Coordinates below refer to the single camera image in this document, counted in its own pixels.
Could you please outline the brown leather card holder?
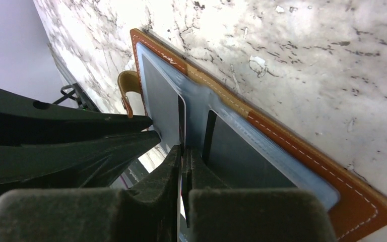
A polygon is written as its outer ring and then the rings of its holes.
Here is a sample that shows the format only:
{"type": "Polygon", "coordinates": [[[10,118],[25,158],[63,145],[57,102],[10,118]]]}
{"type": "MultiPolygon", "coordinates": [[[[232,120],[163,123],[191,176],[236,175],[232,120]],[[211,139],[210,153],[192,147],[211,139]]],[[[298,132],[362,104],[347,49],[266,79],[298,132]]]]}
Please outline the brown leather card holder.
{"type": "Polygon", "coordinates": [[[126,93],[133,91],[141,94],[150,117],[142,55],[160,58],[180,71],[174,82],[184,102],[184,142],[198,147],[234,184],[292,184],[314,192],[338,241],[358,241],[387,225],[387,198],[379,192],[157,39],[139,29],[130,36],[137,70],[118,77],[129,116],[133,109],[126,93]]]}

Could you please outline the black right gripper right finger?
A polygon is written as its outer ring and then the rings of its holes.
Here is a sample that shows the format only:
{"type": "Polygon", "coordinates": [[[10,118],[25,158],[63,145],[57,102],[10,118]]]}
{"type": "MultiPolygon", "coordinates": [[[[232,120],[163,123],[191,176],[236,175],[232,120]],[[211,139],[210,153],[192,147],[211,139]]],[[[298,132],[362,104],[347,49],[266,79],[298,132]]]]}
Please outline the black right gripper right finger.
{"type": "Polygon", "coordinates": [[[328,213],[294,188],[231,189],[194,148],[183,154],[190,241],[336,241],[328,213]]]}

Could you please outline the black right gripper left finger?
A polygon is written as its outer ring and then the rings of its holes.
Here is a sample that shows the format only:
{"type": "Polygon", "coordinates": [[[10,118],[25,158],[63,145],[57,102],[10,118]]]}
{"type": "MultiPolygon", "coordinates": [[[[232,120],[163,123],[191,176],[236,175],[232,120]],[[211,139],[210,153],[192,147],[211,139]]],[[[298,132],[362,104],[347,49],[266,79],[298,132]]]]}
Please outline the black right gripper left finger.
{"type": "Polygon", "coordinates": [[[29,189],[0,196],[0,241],[178,241],[181,147],[128,190],[29,189]]]}

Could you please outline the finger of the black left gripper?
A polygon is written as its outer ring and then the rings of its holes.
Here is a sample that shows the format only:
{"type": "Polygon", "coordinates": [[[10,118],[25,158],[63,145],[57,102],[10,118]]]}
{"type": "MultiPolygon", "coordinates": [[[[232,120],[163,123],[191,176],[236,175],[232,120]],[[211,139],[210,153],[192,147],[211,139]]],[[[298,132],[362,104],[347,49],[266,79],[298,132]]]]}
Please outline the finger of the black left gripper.
{"type": "Polygon", "coordinates": [[[0,146],[0,196],[15,189],[108,187],[159,144],[155,131],[75,143],[0,146]]]}
{"type": "Polygon", "coordinates": [[[88,141],[141,132],[151,124],[146,116],[69,108],[0,89],[0,146],[88,141]]]}

